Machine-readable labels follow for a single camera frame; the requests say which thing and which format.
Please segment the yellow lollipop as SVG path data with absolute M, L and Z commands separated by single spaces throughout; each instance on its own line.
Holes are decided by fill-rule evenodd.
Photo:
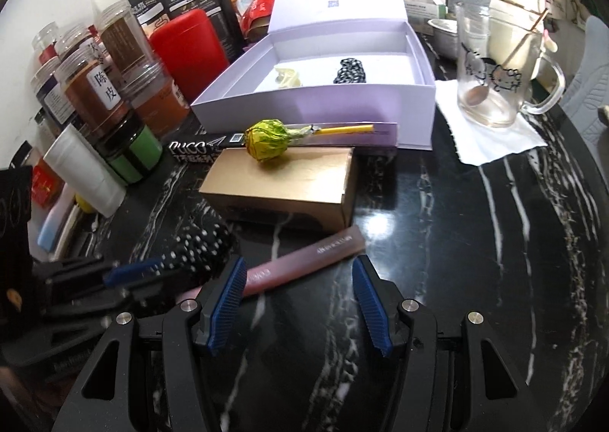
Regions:
M 262 163 L 280 157 L 296 143 L 309 136 L 335 136 L 344 134 L 373 133 L 373 124 L 358 124 L 321 128 L 306 125 L 298 128 L 288 128 L 282 121 L 276 119 L 261 120 L 245 130 L 245 148 L 248 154 L 257 162 Z

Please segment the short orange label jar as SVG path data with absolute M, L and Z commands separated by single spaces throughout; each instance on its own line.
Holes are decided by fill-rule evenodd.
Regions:
M 174 132 L 190 113 L 190 105 L 161 63 L 145 67 L 126 84 L 123 95 L 159 138 Z

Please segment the lilac gift box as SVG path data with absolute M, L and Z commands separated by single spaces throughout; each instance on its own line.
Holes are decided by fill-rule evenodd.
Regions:
M 362 62 L 364 84 L 335 84 L 340 61 Z M 301 86 L 279 89 L 274 67 Z M 403 0 L 274 0 L 268 33 L 217 77 L 191 109 L 210 133 L 263 119 L 285 124 L 393 123 L 397 145 L 432 146 L 435 77 Z

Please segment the black polka dot scrunchie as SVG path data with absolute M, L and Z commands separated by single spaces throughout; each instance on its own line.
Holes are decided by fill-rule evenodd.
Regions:
M 191 223 L 177 232 L 161 256 L 161 265 L 165 271 L 215 276 L 224 268 L 235 243 L 235 236 L 222 223 Z

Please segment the red label spice jar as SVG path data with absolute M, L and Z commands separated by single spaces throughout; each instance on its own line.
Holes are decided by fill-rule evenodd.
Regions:
M 32 168 L 33 201 L 42 209 L 50 209 L 59 199 L 64 182 L 48 166 L 38 148 L 25 141 L 20 150 L 23 154 L 22 164 Z

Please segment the pink lip gloss tube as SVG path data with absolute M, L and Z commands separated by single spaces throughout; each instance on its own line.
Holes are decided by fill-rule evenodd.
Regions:
M 250 268 L 242 295 L 250 297 L 277 288 L 364 250 L 364 236 L 357 226 L 351 226 L 276 260 Z

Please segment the cream water bottle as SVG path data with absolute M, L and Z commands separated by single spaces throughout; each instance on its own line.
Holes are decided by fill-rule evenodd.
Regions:
M 519 29 L 529 30 L 545 10 L 546 0 L 490 0 L 487 55 L 504 61 L 516 48 Z

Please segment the grey chair back near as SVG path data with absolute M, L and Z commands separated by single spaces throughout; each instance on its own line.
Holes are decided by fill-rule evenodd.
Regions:
M 561 107 L 584 140 L 599 168 L 608 173 L 608 27 L 590 16 L 584 54 Z

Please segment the green label black jar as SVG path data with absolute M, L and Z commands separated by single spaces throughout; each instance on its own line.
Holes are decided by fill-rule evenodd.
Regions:
M 135 112 L 130 112 L 116 128 L 100 137 L 95 148 L 126 185 L 146 177 L 163 152 L 160 141 Z

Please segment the white medicine box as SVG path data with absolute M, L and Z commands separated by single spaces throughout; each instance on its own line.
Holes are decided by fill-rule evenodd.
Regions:
M 444 19 L 447 13 L 446 0 L 403 0 L 408 21 L 418 33 L 432 34 L 429 20 Z

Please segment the gold cardboard box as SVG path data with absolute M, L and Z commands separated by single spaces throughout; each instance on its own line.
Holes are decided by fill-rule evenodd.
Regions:
M 259 163 L 243 148 L 222 151 L 199 192 L 223 217 L 247 209 L 314 218 L 338 232 L 352 221 L 356 160 L 349 147 L 292 147 Z

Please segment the cream hair claw clip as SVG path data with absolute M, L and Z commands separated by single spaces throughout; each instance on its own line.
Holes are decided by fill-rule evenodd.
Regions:
M 291 89 L 301 86 L 298 73 L 294 69 L 286 67 L 274 67 L 274 70 L 276 70 L 277 73 L 274 82 L 279 89 Z

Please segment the black Puco pen box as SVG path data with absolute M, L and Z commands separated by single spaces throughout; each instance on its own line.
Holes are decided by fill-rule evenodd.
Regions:
M 167 150 L 178 162 L 212 165 L 226 148 L 244 146 L 244 132 L 229 132 L 183 135 L 170 141 Z

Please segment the black white gingham scrunchie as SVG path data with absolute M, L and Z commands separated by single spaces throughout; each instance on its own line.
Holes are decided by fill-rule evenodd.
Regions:
M 362 62 L 355 58 L 340 61 L 341 67 L 336 73 L 335 84 L 364 84 L 367 81 Z

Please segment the glass Hello Kitty mug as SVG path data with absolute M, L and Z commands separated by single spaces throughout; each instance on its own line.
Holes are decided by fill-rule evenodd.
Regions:
M 566 90 L 564 71 L 544 52 L 539 25 L 544 13 L 526 19 L 502 17 L 488 6 L 455 4 L 457 37 L 457 103 L 471 120 L 507 128 L 527 112 L 542 115 L 557 105 Z M 538 64 L 554 71 L 555 84 L 540 102 L 529 99 Z

